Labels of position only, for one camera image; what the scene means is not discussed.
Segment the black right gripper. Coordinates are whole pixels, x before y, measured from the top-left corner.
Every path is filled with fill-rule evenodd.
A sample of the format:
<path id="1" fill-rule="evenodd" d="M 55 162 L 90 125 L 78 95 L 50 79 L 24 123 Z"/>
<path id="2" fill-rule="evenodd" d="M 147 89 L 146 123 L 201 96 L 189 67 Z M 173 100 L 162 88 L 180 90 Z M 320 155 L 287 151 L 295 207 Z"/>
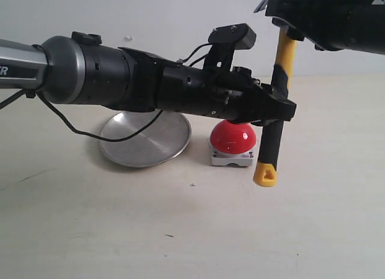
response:
<path id="1" fill-rule="evenodd" d="M 265 15 L 288 36 L 311 41 L 318 51 L 354 49 L 347 34 L 355 0 L 267 0 Z"/>

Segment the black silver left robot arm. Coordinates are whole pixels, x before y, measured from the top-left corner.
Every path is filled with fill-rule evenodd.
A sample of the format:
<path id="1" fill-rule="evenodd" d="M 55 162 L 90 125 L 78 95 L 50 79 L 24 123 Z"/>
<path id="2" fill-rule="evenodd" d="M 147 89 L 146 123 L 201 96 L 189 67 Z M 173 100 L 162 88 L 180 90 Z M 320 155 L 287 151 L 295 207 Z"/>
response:
<path id="1" fill-rule="evenodd" d="M 261 126 L 290 121 L 297 107 L 259 85 L 249 69 L 197 69 L 144 51 L 110 48 L 99 35 L 82 32 L 34 45 L 2 40 L 1 88 L 42 92 L 55 104 L 158 109 Z"/>

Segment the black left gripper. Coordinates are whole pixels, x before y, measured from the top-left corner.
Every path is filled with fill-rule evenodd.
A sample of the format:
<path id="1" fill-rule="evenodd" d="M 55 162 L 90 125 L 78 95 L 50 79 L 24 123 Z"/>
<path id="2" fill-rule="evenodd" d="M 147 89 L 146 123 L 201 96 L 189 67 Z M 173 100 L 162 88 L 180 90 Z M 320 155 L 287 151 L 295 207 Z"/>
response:
<path id="1" fill-rule="evenodd" d="M 250 75 L 177 64 L 156 68 L 156 108 L 233 124 L 266 126 L 291 121 L 297 104 L 288 99 L 288 75 L 274 65 L 270 84 L 253 86 Z"/>

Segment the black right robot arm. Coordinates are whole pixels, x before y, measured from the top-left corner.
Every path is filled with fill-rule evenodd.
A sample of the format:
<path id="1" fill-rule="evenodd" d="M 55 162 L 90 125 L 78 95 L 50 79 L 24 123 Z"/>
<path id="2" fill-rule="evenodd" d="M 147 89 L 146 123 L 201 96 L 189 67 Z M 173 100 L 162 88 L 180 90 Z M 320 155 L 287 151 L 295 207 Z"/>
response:
<path id="1" fill-rule="evenodd" d="M 384 0 L 268 0 L 265 15 L 318 51 L 384 54 Z"/>

